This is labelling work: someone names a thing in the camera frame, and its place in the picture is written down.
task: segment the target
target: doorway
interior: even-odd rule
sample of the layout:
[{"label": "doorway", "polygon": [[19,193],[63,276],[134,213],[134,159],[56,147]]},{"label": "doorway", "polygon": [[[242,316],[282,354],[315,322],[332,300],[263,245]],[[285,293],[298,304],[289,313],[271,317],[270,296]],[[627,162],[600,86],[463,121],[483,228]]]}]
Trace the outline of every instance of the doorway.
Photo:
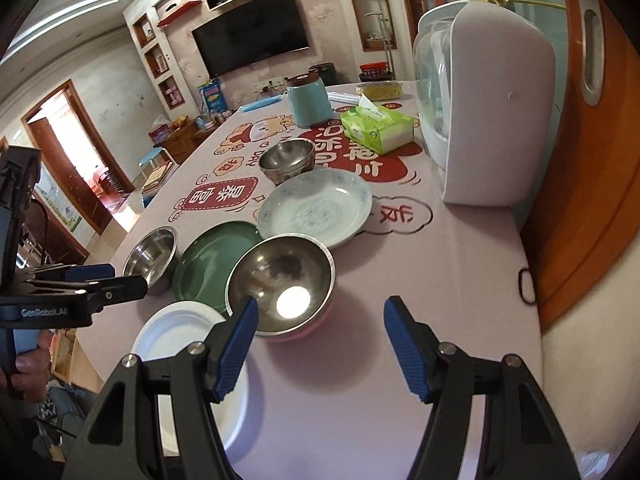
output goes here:
[{"label": "doorway", "polygon": [[102,234],[134,186],[100,137],[71,80],[38,102],[22,122],[56,183]]}]

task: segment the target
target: green plate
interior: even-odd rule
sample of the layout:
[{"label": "green plate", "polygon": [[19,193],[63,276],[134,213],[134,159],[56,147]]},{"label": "green plate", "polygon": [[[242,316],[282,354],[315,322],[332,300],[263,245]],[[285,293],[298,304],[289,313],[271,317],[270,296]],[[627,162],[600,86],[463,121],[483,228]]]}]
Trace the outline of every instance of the green plate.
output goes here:
[{"label": "green plate", "polygon": [[205,231],[184,251],[174,273],[176,301],[199,301],[225,312],[225,286],[240,258],[262,238],[249,222],[225,222]]}]

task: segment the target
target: human hand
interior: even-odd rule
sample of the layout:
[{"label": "human hand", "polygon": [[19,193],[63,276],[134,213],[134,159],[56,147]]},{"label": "human hand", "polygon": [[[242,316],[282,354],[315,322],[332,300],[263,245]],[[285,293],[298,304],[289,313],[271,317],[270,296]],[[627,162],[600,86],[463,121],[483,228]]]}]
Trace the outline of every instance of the human hand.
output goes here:
[{"label": "human hand", "polygon": [[[47,395],[51,337],[49,330],[41,330],[38,334],[38,347],[15,359],[15,366],[20,373],[12,375],[11,382],[16,390],[24,393],[24,400],[27,402],[42,402]],[[1,369],[0,388],[6,388],[6,375]]]}]

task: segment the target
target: black loop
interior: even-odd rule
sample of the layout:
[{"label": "black loop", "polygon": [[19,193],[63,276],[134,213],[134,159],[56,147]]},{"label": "black loop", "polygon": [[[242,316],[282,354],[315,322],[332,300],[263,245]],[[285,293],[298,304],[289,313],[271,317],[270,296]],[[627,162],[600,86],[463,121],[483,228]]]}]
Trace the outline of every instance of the black loop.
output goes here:
[{"label": "black loop", "polygon": [[[527,299],[524,297],[524,294],[523,294],[523,291],[522,291],[522,277],[524,276],[524,273],[525,273],[525,272],[528,272],[528,273],[529,273],[529,276],[531,277],[531,286],[532,286],[532,288],[533,288],[533,296],[534,296],[533,301],[529,301],[529,300],[527,300]],[[535,287],[535,286],[534,286],[534,284],[533,284],[533,275],[531,274],[531,271],[529,270],[529,267],[523,267],[522,269],[520,269],[520,270],[518,271],[518,292],[520,293],[520,299],[521,299],[525,304],[532,305],[532,306],[533,306],[533,305],[538,304],[538,302],[536,301],[536,298],[535,298],[535,296],[536,296],[536,287]]]}]

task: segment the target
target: finger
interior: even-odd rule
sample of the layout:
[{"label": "finger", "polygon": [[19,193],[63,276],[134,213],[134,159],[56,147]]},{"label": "finger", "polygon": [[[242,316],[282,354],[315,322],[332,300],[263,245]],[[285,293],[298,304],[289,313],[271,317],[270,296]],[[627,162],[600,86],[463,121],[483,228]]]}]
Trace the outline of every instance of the finger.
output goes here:
[{"label": "finger", "polygon": [[15,367],[23,374],[33,374],[46,370],[49,366],[49,350],[36,348],[15,358]]},{"label": "finger", "polygon": [[[49,372],[46,370],[35,374],[14,374],[11,376],[14,388],[24,392],[25,398],[29,396],[31,399],[40,397],[44,399],[47,393],[47,381],[49,381]],[[30,400],[30,402],[40,402],[40,400]]]},{"label": "finger", "polygon": [[52,337],[53,334],[51,333],[51,330],[40,330],[38,333],[38,347],[43,350],[49,350]]}]

